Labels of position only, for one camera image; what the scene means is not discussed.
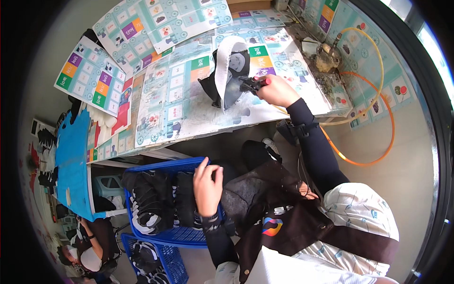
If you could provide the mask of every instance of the woman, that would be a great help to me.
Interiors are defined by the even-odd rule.
[[[291,177],[276,159],[247,141],[250,172],[223,186],[223,167],[206,158],[193,179],[216,277],[210,283],[396,283],[383,277],[397,251],[399,232],[387,203],[369,186],[351,183],[306,103],[279,76],[257,95],[285,107],[309,176],[324,198]],[[234,246],[221,222],[221,200],[235,219]]]
[[[64,265],[81,265],[88,271],[97,272],[114,253],[118,252],[116,244],[112,242],[114,233],[108,219],[96,219],[89,222],[84,218],[79,220],[81,229],[75,236],[72,245],[58,247],[58,255]]]

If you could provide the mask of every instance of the apron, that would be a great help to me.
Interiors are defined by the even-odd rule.
[[[301,196],[300,184],[281,164],[270,161],[224,187],[222,205],[226,215],[235,220],[241,237],[235,245],[241,283],[247,280],[263,245],[292,256],[319,240],[391,264],[399,245],[397,240],[334,226],[322,213],[320,199]]]

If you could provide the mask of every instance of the logo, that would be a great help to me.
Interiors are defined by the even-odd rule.
[[[277,227],[276,228],[269,228],[269,229],[262,229],[262,234],[268,235],[270,237],[275,236],[279,232],[279,230],[281,229],[283,222],[282,222],[281,219],[271,219],[269,217],[266,217],[265,221],[263,222],[263,227],[265,227],[265,224],[268,223],[268,222],[273,223],[273,224],[277,224]]]

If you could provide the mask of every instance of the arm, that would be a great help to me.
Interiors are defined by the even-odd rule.
[[[87,232],[88,237],[94,236],[93,238],[90,238],[91,245],[92,245],[93,250],[96,253],[97,257],[99,257],[99,259],[102,259],[103,258],[103,248],[101,247],[98,240],[96,239],[96,236],[93,234],[93,232],[88,227],[87,220],[82,218],[80,220],[80,224],[85,228],[85,231]]]
[[[223,168],[209,165],[208,157],[199,165],[194,173],[193,185],[197,210],[202,217],[203,233],[207,239],[207,247],[211,259],[217,268],[220,264],[232,261],[238,263],[238,257],[230,237],[217,213],[217,205],[222,195]],[[216,172],[215,181],[211,176]]]
[[[305,101],[279,76],[267,75],[271,84],[262,87],[257,95],[269,104],[287,108],[293,125],[310,125],[316,122]],[[326,192],[342,183],[350,182],[339,169],[336,157],[320,127],[309,131],[309,136],[301,138],[300,146],[304,165],[319,191]]]

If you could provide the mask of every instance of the face mask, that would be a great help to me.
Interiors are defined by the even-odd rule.
[[[77,256],[77,248],[75,247],[72,247],[72,246],[68,246],[68,250],[69,250],[69,254],[71,254],[72,257],[74,257],[75,259],[78,259],[78,256]]]

